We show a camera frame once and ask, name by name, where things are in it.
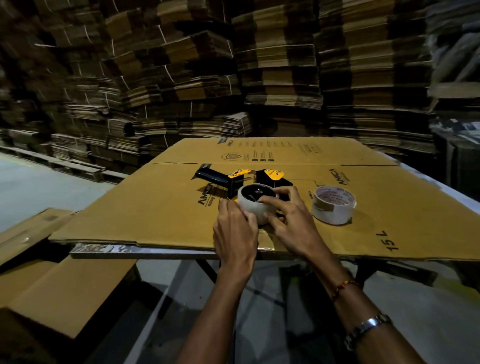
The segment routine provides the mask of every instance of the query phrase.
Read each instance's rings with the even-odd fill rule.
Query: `tape roll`
[[[340,187],[324,186],[313,195],[312,215],[330,225],[346,224],[357,205],[355,197]]]
[[[253,183],[241,187],[237,197],[237,203],[241,208],[255,214],[258,225],[264,225],[268,222],[268,219],[264,216],[265,212],[276,213],[275,206],[256,202],[261,196],[275,196],[278,198],[278,194],[274,192],[273,188],[260,183]]]

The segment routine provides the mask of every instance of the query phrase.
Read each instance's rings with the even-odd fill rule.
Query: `silver watch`
[[[371,328],[374,328],[381,324],[391,324],[392,320],[387,316],[380,314],[378,316],[369,318],[363,322],[360,326],[353,329],[353,331],[345,338],[345,345],[351,352],[355,348],[357,341]]]

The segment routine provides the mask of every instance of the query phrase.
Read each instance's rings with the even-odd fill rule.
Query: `person's left hand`
[[[235,201],[223,199],[218,205],[213,232],[214,247],[222,263],[220,271],[247,281],[257,255],[256,216],[242,211]]]

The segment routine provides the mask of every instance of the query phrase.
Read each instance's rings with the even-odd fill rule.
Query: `bracelet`
[[[359,284],[358,284],[356,281],[354,281],[353,279],[346,280],[346,281],[340,283],[340,284],[336,287],[335,293],[334,293],[333,296],[332,296],[332,302],[335,302],[335,300],[338,298],[338,296],[339,296],[339,294],[340,294],[340,291],[341,291],[342,289],[344,289],[347,284],[356,284],[356,285],[359,285]]]
[[[367,321],[363,322],[360,326],[353,329],[353,331],[345,337],[345,346],[349,351],[353,351],[355,344],[358,340],[365,335],[365,333],[381,324],[391,324],[392,320],[387,316],[380,314],[378,316],[369,318]]]

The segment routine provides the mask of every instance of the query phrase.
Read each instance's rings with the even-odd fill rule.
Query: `hand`
[[[277,187],[274,191],[279,194],[288,194],[289,202],[275,197],[262,196],[258,202],[275,206],[283,212],[284,218],[267,213],[268,223],[272,225],[275,234],[291,253],[309,259],[318,247],[324,242],[318,233],[311,213],[300,198],[295,186]]]
[[[235,201],[221,200],[213,225],[213,243],[222,262],[220,270],[248,281],[257,256],[257,217],[242,211]]]

